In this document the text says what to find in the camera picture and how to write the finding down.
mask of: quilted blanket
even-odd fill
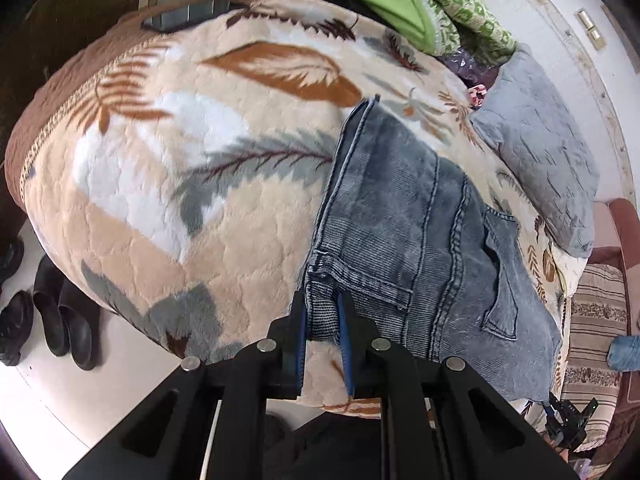
[[[476,135],[463,83],[340,7],[259,0],[119,53],[49,111],[20,197],[47,253],[89,296],[178,356],[228,358],[286,314],[341,125],[374,94],[520,221],[529,276],[564,337],[559,395],[570,319],[560,276],[576,259]],[[308,343],[298,402],[379,413],[348,397],[330,342]]]

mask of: gray pillow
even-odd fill
[[[587,258],[600,175],[558,90],[519,45],[471,122],[520,181],[556,243]]]

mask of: striped fabric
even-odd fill
[[[589,471],[588,480],[598,480],[604,473],[606,473],[607,469],[611,464],[605,465],[592,465],[591,470]]]
[[[579,410],[593,397],[599,403],[578,451],[593,449],[605,441],[621,377],[607,366],[607,353],[613,338],[625,334],[622,273],[607,265],[587,265],[573,298],[569,358],[562,388],[562,398],[571,400]]]

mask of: brown feather print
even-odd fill
[[[540,280],[540,270],[538,267],[538,259],[536,258],[536,248],[533,245],[530,245],[527,248],[527,263],[529,264],[529,269],[536,279],[536,292],[542,300],[542,303],[546,304],[546,293],[545,288],[542,285],[542,280]]]
[[[386,51],[398,65],[412,72],[429,73],[425,67],[415,60],[414,54],[410,49],[401,44],[401,40],[396,34],[387,34]]]
[[[460,131],[465,134],[467,140],[484,152],[484,147],[478,140],[476,132],[469,122],[471,104],[465,105],[458,102],[449,92],[438,92],[438,97],[445,106],[449,107],[449,111],[456,116],[456,123]]]
[[[260,150],[257,146],[256,150],[239,153],[237,156],[226,160],[221,164],[211,164],[203,168],[195,168],[193,174],[202,174],[205,176],[204,182],[219,178],[223,174],[228,176],[236,176],[245,164],[254,163],[254,172],[257,173],[260,168],[271,162],[270,170],[274,171],[279,165],[287,163],[292,168],[297,162],[303,159],[311,159],[317,161],[316,170],[321,166],[328,166],[332,163],[332,158],[324,153],[311,150],[300,150],[296,148],[281,148],[272,150]]]
[[[556,278],[556,264],[549,249],[545,249],[542,255],[542,271],[545,273],[546,280],[553,283]]]
[[[533,228],[536,230],[536,243],[540,240],[540,229],[544,230],[545,221],[542,219],[542,216],[536,216],[536,221],[533,223]]]
[[[323,404],[320,407],[332,413],[375,416],[380,414],[380,399],[352,399],[349,397],[349,400],[342,404]]]
[[[558,352],[558,358],[556,359],[556,364],[554,365],[554,382],[551,386],[552,391],[559,392],[560,386],[562,385],[562,357],[561,352]]]
[[[256,9],[245,9],[241,10],[237,14],[231,16],[228,20],[226,20],[226,28],[233,27],[236,23],[241,20],[274,20],[276,22],[281,23],[290,23],[291,25],[299,25],[305,30],[314,30],[315,32],[320,32],[324,34],[328,38],[341,38],[342,40],[355,41],[356,36],[353,33],[353,28],[358,23],[358,18],[351,25],[351,27],[347,26],[342,20],[338,20],[337,18],[333,18],[331,20],[323,20],[322,22],[318,21],[315,23],[305,23],[302,20],[294,18],[292,16],[281,16],[277,12],[261,12]]]
[[[334,60],[304,46],[257,41],[202,62],[229,70],[305,101],[355,106],[360,89],[340,73]]]
[[[433,122],[437,122],[437,121],[429,120],[428,117],[425,117],[423,120],[420,121],[420,125],[423,127],[425,131],[429,132],[432,136],[436,137],[436,139],[440,140],[441,142],[447,142],[447,137],[444,136],[444,134],[440,129],[434,126]]]
[[[133,53],[109,70],[69,115],[69,124],[76,123],[85,134],[98,121],[101,134],[106,134],[113,115],[138,121],[160,120],[171,117],[164,110],[152,108],[145,98],[143,83],[155,59],[171,47],[171,43],[158,41]]]
[[[166,335],[167,350],[178,356],[180,359],[184,359],[184,354],[187,350],[187,344],[191,338],[191,333],[188,333],[184,337],[173,336],[168,330],[165,330],[164,333]]]

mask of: blue denim jeans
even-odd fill
[[[415,356],[464,358],[507,400],[548,400],[561,337],[521,260],[518,222],[377,101],[344,123],[303,269],[308,328],[336,297]]]
[[[617,336],[609,346],[607,364],[619,372],[640,370],[640,336]]]

